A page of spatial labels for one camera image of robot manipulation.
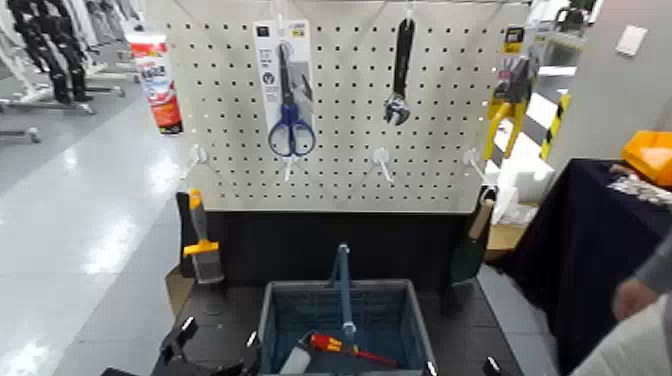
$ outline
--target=scissors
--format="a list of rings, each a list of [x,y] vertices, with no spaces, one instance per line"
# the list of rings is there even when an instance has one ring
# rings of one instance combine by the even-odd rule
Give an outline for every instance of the scissors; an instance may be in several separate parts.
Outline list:
[[[280,120],[271,128],[268,134],[268,146],[282,157],[292,155],[304,156],[315,148],[315,132],[308,123],[301,119],[299,106],[290,90],[289,71],[285,46],[280,45],[280,88],[282,90],[282,106]]]

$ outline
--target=person's hand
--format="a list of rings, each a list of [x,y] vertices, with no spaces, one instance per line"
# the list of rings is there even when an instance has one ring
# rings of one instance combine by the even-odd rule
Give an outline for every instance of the person's hand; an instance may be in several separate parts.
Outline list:
[[[616,319],[622,321],[643,310],[656,299],[658,299],[658,294],[640,280],[630,278],[616,289],[612,310]]]

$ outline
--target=red and white can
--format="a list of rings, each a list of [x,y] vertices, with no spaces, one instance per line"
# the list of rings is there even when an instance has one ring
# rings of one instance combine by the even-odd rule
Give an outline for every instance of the red and white can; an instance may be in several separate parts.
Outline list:
[[[177,104],[175,72],[170,64],[166,36],[129,33],[135,65],[140,72],[145,96],[162,134],[182,132],[182,117]]]

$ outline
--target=pegboard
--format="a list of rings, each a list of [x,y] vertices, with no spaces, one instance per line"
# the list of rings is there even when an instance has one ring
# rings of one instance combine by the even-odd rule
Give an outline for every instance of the pegboard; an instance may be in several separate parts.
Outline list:
[[[190,182],[208,210],[468,213],[480,178],[462,163],[481,149],[503,33],[522,24],[521,2],[417,2],[407,79],[412,115],[383,120],[405,2],[293,1],[285,19],[311,26],[315,150],[285,163],[267,146],[252,24],[275,19],[269,1],[149,0],[168,35],[190,142],[209,168]],[[393,183],[372,162],[390,152]]]

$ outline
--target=light switch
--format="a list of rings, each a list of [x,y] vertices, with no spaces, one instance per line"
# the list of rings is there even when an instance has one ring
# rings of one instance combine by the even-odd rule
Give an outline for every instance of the light switch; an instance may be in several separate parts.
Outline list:
[[[616,51],[628,56],[635,56],[647,31],[648,30],[643,27],[632,25],[626,26],[625,31],[623,31],[623,35],[621,36],[621,40],[618,41]]]

